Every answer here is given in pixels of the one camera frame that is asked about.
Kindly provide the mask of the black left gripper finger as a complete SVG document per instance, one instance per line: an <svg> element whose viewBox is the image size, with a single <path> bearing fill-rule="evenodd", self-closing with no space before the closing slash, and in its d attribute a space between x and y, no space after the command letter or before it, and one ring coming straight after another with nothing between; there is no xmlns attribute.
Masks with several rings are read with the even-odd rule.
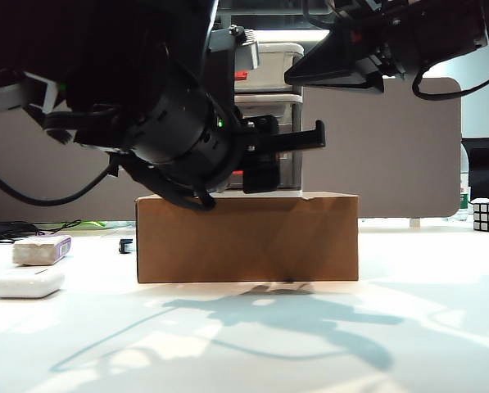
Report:
<svg viewBox="0 0 489 393"><path fill-rule="evenodd" d="M311 130L269 135L264 138L264 152L302 151L326 146L325 125L315 121Z"/></svg>

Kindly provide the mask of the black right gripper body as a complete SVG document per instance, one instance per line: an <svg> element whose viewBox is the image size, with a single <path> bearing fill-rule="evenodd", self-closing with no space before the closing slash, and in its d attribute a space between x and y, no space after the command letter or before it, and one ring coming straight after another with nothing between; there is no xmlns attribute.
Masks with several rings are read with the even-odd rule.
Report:
<svg viewBox="0 0 489 393"><path fill-rule="evenodd" d="M338 1L337 79L414 77L429 70L434 1Z"/></svg>

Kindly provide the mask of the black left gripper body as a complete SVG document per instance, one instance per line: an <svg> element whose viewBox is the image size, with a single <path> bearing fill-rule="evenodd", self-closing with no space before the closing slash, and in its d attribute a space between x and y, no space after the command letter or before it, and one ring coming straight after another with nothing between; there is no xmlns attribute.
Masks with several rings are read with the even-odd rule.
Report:
<svg viewBox="0 0 489 393"><path fill-rule="evenodd" d="M273 136L278 134L278 121L272 115L248 117L256 133ZM280 164L277 152L260 152L246 149L239 166L232 173L232 189L244 193L272 192L280 184Z"/></svg>

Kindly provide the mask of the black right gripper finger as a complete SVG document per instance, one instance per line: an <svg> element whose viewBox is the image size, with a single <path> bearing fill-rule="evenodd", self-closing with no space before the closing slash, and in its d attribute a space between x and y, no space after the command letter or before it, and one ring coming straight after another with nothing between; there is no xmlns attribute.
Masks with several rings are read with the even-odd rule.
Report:
<svg viewBox="0 0 489 393"><path fill-rule="evenodd" d="M385 92L383 78L367 79L360 84L308 84L307 87L369 94L383 94Z"/></svg>
<svg viewBox="0 0 489 393"><path fill-rule="evenodd" d="M305 87L376 87L374 47L360 27L337 22L329 33L284 73L286 83Z"/></svg>

